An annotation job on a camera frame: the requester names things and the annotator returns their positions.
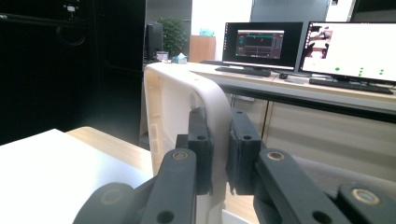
monitor screen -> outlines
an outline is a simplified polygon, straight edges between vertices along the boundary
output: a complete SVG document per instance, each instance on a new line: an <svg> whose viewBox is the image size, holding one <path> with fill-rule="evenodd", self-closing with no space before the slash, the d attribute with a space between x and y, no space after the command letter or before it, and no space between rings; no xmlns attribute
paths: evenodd
<svg viewBox="0 0 396 224"><path fill-rule="evenodd" d="M396 23L311 21L300 71L373 81L396 82Z"/></svg>
<svg viewBox="0 0 396 224"><path fill-rule="evenodd" d="M302 22L227 22L222 61L294 70L302 27Z"/></svg>
<svg viewBox="0 0 396 224"><path fill-rule="evenodd" d="M145 50L146 60L155 60L157 51L163 50L163 25L156 21L147 21L145 30Z"/></svg>

wooden desk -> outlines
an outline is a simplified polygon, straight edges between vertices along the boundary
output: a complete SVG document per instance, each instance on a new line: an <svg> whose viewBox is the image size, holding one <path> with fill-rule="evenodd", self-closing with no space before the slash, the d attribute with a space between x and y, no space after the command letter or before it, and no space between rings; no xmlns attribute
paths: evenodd
<svg viewBox="0 0 396 224"><path fill-rule="evenodd" d="M149 151L141 147L137 147L91 127L78 128L68 132L68 134L137 169L144 172L152 172L151 155ZM231 195L227 190L225 209L251 223L259 223L254 212L252 196Z"/></svg>
<svg viewBox="0 0 396 224"><path fill-rule="evenodd" d="M215 81L225 92L297 105L333 113L396 123L396 94L386 95L310 85L307 77L276 74L270 77L249 77L215 71L217 65L189 63L186 69ZM298 79L303 84L289 81Z"/></svg>
<svg viewBox="0 0 396 224"><path fill-rule="evenodd" d="M0 176L0 223L9 224L70 224L100 187L136 188L152 177L56 129L0 146Z"/></svg>

white curved object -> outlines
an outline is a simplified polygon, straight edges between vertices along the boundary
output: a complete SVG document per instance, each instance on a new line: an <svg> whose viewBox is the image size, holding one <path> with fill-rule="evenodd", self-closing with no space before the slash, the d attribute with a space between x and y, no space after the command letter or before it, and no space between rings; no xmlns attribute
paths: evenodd
<svg viewBox="0 0 396 224"><path fill-rule="evenodd" d="M177 135L188 133L190 111L196 107L205 108L214 144L213 195L197 197L196 223L221 223L231 124L230 106L224 92L214 81L190 72L186 64L150 64L145 69L144 84L155 175L163 155L175 148Z"/></svg>

wooden cabinet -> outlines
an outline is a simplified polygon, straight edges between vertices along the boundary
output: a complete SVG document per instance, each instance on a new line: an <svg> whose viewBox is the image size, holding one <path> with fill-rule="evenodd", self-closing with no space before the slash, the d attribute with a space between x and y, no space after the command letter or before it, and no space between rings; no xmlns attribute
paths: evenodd
<svg viewBox="0 0 396 224"><path fill-rule="evenodd" d="M269 148L395 182L396 124L227 93Z"/></svg>
<svg viewBox="0 0 396 224"><path fill-rule="evenodd" d="M189 62L199 63L202 60L214 60L216 38L214 36L192 35L190 37Z"/></svg>

keyboard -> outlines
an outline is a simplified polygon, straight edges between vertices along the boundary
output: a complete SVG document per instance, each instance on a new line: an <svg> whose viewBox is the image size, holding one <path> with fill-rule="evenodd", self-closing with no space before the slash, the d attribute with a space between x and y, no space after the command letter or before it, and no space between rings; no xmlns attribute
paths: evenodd
<svg viewBox="0 0 396 224"><path fill-rule="evenodd" d="M237 74L244 74L256 77L269 77L271 76L271 71L269 70L254 70L248 68L231 68L231 67L217 67L215 68L218 72L229 72L229 73L237 73Z"/></svg>
<svg viewBox="0 0 396 224"><path fill-rule="evenodd" d="M393 92L388 88L377 87L377 86L362 86L359 84L352 84L344 81L328 81L328 80L322 80L316 78L309 78L309 84L343 88L354 91L370 91L370 92L383 93L383 94L393 94Z"/></svg>

